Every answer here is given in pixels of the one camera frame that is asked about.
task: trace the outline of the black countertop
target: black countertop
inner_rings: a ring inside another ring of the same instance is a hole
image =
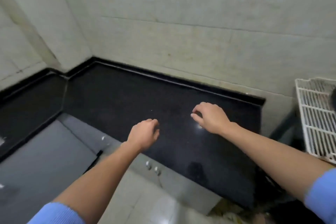
[[[254,162],[230,142],[199,128],[190,113],[202,101],[216,103],[230,120],[258,133],[264,99],[97,58],[65,76],[44,71],[40,79],[2,92],[0,136],[7,138],[0,158],[61,112],[121,142],[134,124],[157,118],[160,138],[145,155],[222,197],[253,207]]]

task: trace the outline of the white wire rack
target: white wire rack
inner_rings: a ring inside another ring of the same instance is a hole
[[[330,102],[336,81],[296,79],[295,86],[307,152],[336,164],[336,112]]]

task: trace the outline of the tiled floor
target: tiled floor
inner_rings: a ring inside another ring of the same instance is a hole
[[[128,170],[99,224],[232,224],[187,208],[155,184]]]

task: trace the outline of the person's left arm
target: person's left arm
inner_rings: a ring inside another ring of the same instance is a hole
[[[47,217],[48,223],[69,223],[67,219],[77,214],[80,217],[77,216],[77,223],[83,220],[86,224],[96,224],[129,165],[157,140],[159,130],[154,131],[157,125],[157,120],[148,119],[133,126],[126,142],[74,181],[53,203],[45,205],[29,224],[45,223]]]

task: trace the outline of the silver knob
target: silver knob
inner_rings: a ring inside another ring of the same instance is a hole
[[[158,167],[154,168],[154,172],[156,173],[157,176],[161,175],[161,171]]]
[[[149,161],[146,162],[146,167],[147,167],[148,170],[152,169],[152,165]]]

